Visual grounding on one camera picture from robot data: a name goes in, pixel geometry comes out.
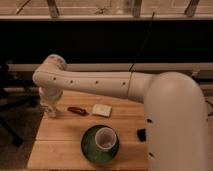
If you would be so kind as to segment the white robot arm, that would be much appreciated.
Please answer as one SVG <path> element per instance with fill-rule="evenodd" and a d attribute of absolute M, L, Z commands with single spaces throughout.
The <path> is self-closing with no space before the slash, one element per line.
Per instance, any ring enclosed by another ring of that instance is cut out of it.
<path fill-rule="evenodd" d="M 208 112 L 199 85 L 179 72 L 70 72 L 51 54 L 33 82 L 50 114 L 65 90 L 144 104 L 149 171 L 210 171 Z"/>

